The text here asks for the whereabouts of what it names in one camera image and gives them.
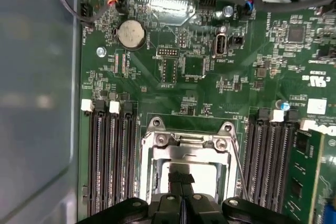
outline mounting hole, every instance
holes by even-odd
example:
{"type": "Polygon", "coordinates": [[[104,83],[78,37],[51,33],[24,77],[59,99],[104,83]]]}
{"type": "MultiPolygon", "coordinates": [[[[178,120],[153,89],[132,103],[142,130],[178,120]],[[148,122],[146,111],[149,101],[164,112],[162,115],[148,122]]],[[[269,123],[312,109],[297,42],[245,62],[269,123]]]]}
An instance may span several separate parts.
{"type": "Polygon", "coordinates": [[[225,125],[224,130],[225,131],[230,131],[232,129],[231,125],[225,125]]]}
{"type": "Polygon", "coordinates": [[[153,125],[156,126],[156,127],[160,126],[160,124],[161,123],[160,123],[160,121],[158,119],[156,119],[156,120],[153,121],[153,125]]]}

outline black connector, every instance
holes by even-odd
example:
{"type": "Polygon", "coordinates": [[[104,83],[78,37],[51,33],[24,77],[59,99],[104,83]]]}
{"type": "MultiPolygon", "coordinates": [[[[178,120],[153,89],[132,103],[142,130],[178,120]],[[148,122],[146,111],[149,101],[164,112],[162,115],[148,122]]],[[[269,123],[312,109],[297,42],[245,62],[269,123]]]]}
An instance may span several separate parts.
{"type": "Polygon", "coordinates": [[[106,112],[106,104],[103,100],[95,100],[93,102],[93,105],[95,107],[95,111],[97,112],[106,112]]]}

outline screw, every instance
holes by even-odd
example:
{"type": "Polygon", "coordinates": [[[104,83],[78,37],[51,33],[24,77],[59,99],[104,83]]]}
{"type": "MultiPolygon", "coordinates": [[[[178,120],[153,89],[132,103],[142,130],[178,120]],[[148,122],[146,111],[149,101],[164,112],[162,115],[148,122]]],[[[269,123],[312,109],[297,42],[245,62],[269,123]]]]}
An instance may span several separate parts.
{"type": "Polygon", "coordinates": [[[96,54],[98,57],[103,58],[106,55],[106,48],[105,47],[98,47],[96,50],[96,54]]]}
{"type": "Polygon", "coordinates": [[[200,200],[202,198],[202,195],[194,194],[193,198],[196,200],[200,200]]]}
{"type": "Polygon", "coordinates": [[[225,125],[224,130],[225,131],[230,131],[232,129],[231,125],[225,125]]]}
{"type": "Polygon", "coordinates": [[[165,135],[156,136],[155,142],[158,146],[164,146],[167,144],[167,138],[165,135]]]}
{"type": "Polygon", "coordinates": [[[224,9],[223,9],[223,13],[224,13],[224,16],[225,16],[226,18],[230,18],[230,17],[232,17],[233,12],[234,12],[233,7],[230,6],[230,5],[225,6],[224,9]]]}
{"type": "Polygon", "coordinates": [[[238,205],[239,205],[239,202],[236,201],[235,199],[231,199],[231,200],[229,200],[229,204],[230,204],[230,205],[233,205],[233,206],[238,206],[238,205]]]}
{"type": "Polygon", "coordinates": [[[153,125],[154,126],[160,126],[160,121],[159,120],[154,120],[153,125]]]}
{"type": "Polygon", "coordinates": [[[217,147],[217,149],[219,150],[219,151],[225,151],[225,149],[226,149],[226,147],[227,147],[227,143],[226,143],[226,141],[224,140],[224,139],[218,139],[217,141],[216,141],[216,147],[217,147]]]}

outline white label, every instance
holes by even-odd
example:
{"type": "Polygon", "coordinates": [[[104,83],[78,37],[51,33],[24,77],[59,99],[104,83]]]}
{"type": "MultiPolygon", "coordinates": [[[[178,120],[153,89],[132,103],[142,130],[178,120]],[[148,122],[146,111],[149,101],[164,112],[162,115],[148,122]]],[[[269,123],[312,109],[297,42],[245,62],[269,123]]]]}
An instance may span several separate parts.
{"type": "Polygon", "coordinates": [[[303,81],[310,81],[311,87],[325,88],[327,82],[330,82],[330,77],[324,76],[302,76],[303,81]]]}
{"type": "Polygon", "coordinates": [[[308,99],[307,114],[324,115],[326,107],[325,99],[308,99]]]}

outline sticker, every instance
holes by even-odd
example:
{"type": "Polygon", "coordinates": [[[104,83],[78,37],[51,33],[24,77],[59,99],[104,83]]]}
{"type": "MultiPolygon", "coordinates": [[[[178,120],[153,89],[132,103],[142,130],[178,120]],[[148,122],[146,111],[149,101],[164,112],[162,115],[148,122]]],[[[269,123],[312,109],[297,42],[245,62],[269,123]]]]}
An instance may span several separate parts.
{"type": "Polygon", "coordinates": [[[307,114],[324,115],[326,107],[325,99],[308,99],[307,114]]]}

